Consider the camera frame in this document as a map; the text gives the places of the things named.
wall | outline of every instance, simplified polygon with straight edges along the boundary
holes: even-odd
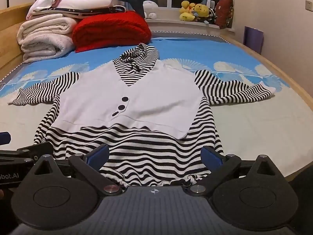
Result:
[[[262,55],[313,96],[313,12],[305,10],[305,0],[235,0],[240,42],[244,26],[264,32]]]

red blanket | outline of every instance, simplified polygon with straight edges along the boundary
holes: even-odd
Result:
[[[148,43],[151,31],[136,12],[96,15],[83,19],[73,31],[76,52]]]

white blanket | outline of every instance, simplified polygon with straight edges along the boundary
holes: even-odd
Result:
[[[62,34],[31,34],[25,38],[22,46],[24,62],[59,58],[75,49],[70,37]]]
[[[73,18],[63,17],[62,14],[47,15],[24,22],[18,30],[17,40],[20,45],[31,34],[68,34],[73,32],[77,21]]]
[[[92,10],[109,8],[114,5],[124,5],[124,3],[119,0],[61,0],[56,8]]]

blue gripper pad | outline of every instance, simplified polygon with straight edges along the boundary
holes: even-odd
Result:
[[[215,171],[223,164],[224,156],[220,155],[210,147],[203,147],[201,149],[201,161],[211,172]]]
[[[110,150],[107,144],[102,144],[95,148],[93,151],[85,155],[86,163],[96,171],[109,160]]]
[[[0,145],[9,144],[11,135],[8,132],[0,132]]]

bed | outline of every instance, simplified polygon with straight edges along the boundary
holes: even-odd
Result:
[[[32,145],[38,124],[51,108],[51,104],[9,106],[14,92],[71,71],[93,70],[132,48],[71,52],[62,58],[23,64],[16,32],[29,6],[0,12],[0,132],[8,131],[12,137],[10,144],[2,146],[5,150]],[[209,70],[223,81],[248,85],[263,81],[276,88],[275,96],[261,102],[211,107],[224,154],[247,160],[266,154],[289,180],[313,161],[313,99],[264,57],[228,36],[155,31],[150,45],[158,49],[161,60],[189,71]]]

